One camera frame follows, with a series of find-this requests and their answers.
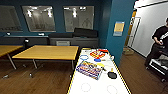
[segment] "cardboard box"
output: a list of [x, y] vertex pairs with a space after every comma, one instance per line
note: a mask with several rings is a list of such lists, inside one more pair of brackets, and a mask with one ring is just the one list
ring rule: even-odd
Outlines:
[[134, 51], [132, 49], [130, 49], [130, 48], [124, 47], [123, 48], [123, 54], [124, 55], [132, 55], [132, 54], [134, 54]]

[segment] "wall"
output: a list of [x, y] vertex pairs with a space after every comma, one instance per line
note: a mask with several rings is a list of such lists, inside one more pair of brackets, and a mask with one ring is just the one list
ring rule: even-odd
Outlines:
[[142, 7], [142, 6], [147, 6], [147, 5], [152, 5], [156, 4], [159, 2], [166, 2], [167, 0], [137, 0], [135, 2], [134, 8]]
[[[128, 33], [134, 2], [135, 0], [112, 1], [106, 48], [109, 49], [111, 55], [115, 56], [114, 61], [117, 64], [117, 66], [119, 66], [120, 63], [125, 39]], [[120, 37], [113, 36], [116, 21], [125, 22], [123, 34]]]
[[166, 24], [166, 18], [168, 17], [167, 9], [168, 1], [137, 8], [136, 17], [141, 17], [141, 20], [132, 48], [145, 57], [148, 55], [152, 44], [154, 43], [152, 35], [155, 30]]
[[[12, 36], [37, 36], [37, 32], [29, 32], [24, 14], [22, 13], [22, 6], [52, 6], [53, 14], [55, 19], [55, 29], [57, 33], [64, 33], [65, 24], [64, 24], [64, 12], [63, 6], [94, 6], [94, 29], [98, 30], [99, 24], [99, 14], [100, 14], [100, 1], [101, 0], [1, 0], [0, 5], [12, 5], [15, 6], [16, 12], [18, 14], [23, 32], [14, 32], [11, 33]], [[0, 32], [0, 36], [5, 35], [6, 33]]]
[[101, 5], [100, 24], [99, 24], [99, 46], [105, 48], [107, 33], [110, 21], [112, 0], [103, 0]]

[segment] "desk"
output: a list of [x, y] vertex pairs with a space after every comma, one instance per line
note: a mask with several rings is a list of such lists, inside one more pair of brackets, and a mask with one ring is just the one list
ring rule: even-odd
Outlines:
[[1, 56], [4, 56], [4, 55], [7, 55], [13, 68], [16, 69], [16, 66], [15, 64], [13, 63], [9, 53], [21, 48], [22, 46], [12, 46], [12, 45], [0, 45], [0, 57]]
[[13, 58], [33, 59], [35, 68], [37, 64], [35, 59], [57, 59], [57, 60], [75, 60], [78, 51], [78, 46], [41, 46], [35, 45], [15, 56]]
[[[105, 65], [104, 68], [107, 71], [103, 71], [100, 78], [95, 80], [75, 70], [68, 94], [131, 94], [110, 54], [106, 53], [105, 56], [101, 58], [105, 61], [95, 62], [94, 58], [90, 56], [90, 53], [93, 51], [95, 51], [95, 49], [82, 50], [80, 56], [87, 55], [88, 59], [86, 61], [91, 63], [102, 63]], [[113, 72], [117, 74], [116, 79], [111, 79], [107, 75], [107, 72], [110, 71], [111, 68], [113, 68]]]

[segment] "table leg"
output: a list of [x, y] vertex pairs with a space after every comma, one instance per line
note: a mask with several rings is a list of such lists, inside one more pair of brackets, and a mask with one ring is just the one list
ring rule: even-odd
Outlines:
[[12, 64], [12, 66], [13, 66], [13, 67], [14, 67], [14, 69], [16, 70], [16, 66], [15, 66], [15, 64], [13, 63], [13, 61], [12, 61], [12, 59], [11, 59], [10, 55], [9, 55], [9, 54], [7, 54], [7, 56], [8, 56], [8, 58], [9, 58], [9, 60], [10, 60], [11, 64]]
[[72, 60], [72, 70], [74, 70], [74, 64], [73, 64], [73, 60]]
[[34, 63], [34, 67], [37, 69], [37, 64], [34, 59], [33, 59], [33, 63]]
[[73, 70], [74, 70], [74, 64], [73, 64], [73, 60], [72, 60], [72, 73], [71, 73], [70, 76], [69, 76], [69, 77], [70, 77], [70, 80], [72, 79], [72, 76], [73, 76], [73, 72], [74, 72]]
[[33, 78], [33, 73], [37, 72], [40, 68], [43, 67], [43, 64], [41, 64], [40, 66], [37, 67], [37, 64], [36, 64], [36, 62], [35, 62], [34, 59], [33, 59], [33, 63], [34, 63], [35, 69], [29, 74], [29, 76], [30, 76], [31, 78]]

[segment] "packaging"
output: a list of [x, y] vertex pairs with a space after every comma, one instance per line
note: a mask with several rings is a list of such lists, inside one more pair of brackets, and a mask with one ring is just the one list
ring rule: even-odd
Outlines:
[[96, 64], [87, 61], [82, 61], [82, 63], [76, 67], [76, 70], [96, 80], [99, 79], [102, 73], [102, 68], [98, 68]]
[[124, 47], [123, 48], [123, 54], [124, 55], [132, 55], [132, 54], [134, 54], [134, 51], [130, 48]]

